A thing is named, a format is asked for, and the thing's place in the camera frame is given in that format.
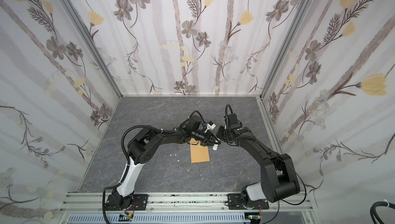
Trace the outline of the brown kraft envelope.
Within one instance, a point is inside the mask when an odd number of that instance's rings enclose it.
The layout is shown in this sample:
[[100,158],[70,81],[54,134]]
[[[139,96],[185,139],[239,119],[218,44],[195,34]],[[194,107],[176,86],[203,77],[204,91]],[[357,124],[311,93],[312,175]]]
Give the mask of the brown kraft envelope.
[[195,139],[190,140],[190,155],[191,163],[202,163],[210,161],[208,147],[202,146],[201,143]]

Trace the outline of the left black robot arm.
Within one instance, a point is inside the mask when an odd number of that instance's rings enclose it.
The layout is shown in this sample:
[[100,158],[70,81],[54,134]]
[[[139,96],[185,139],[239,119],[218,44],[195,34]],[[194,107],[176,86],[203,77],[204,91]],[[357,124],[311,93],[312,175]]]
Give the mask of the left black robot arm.
[[103,190],[104,210],[126,210],[135,205],[135,185],[145,163],[150,161],[163,144],[192,146],[219,146],[220,140],[213,134],[216,125],[206,122],[200,115],[192,115],[172,130],[163,130],[149,125],[137,125],[121,137],[121,149],[126,157],[120,181]]

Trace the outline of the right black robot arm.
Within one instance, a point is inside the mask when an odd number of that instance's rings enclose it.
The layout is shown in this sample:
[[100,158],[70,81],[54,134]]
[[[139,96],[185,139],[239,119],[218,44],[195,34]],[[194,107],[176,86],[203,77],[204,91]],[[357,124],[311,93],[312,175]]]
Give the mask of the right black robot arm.
[[300,193],[298,175],[289,155],[281,155],[260,142],[249,128],[242,126],[236,114],[226,114],[224,121],[217,137],[247,151],[260,166],[260,181],[241,192],[245,204],[260,200],[275,203]]

